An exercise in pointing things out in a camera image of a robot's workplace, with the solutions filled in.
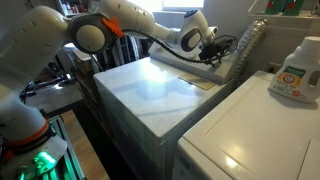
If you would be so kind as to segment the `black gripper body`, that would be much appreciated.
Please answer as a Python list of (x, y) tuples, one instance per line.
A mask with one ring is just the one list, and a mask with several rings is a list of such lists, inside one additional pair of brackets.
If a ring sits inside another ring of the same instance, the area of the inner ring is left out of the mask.
[(216, 38), (212, 44), (202, 49), (199, 58), (204, 64), (210, 64), (212, 61), (220, 60), (231, 49), (233, 43), (234, 38), (232, 36), (220, 36)]

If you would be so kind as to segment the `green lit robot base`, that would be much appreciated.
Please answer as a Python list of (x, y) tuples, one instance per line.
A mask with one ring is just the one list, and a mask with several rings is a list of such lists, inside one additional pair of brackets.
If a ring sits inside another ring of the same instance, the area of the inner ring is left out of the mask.
[(86, 180), (61, 116), (49, 120), (56, 136), (26, 154), (1, 152), (1, 180)]

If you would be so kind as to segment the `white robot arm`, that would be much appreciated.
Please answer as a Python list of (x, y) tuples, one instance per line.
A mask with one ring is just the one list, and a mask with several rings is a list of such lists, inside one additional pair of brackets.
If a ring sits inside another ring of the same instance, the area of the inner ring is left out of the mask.
[(101, 0), (86, 14), (65, 16), (48, 6), (37, 6), (13, 23), (1, 37), (1, 135), (4, 146), (15, 154), (37, 154), (52, 148), (65, 152), (39, 110), (26, 106), (20, 95), (66, 45), (86, 54), (101, 53), (125, 35), (148, 38), (176, 58), (211, 64), (231, 52), (232, 37), (216, 35), (198, 9), (187, 11), (175, 30), (158, 24), (154, 15), (129, 0)]

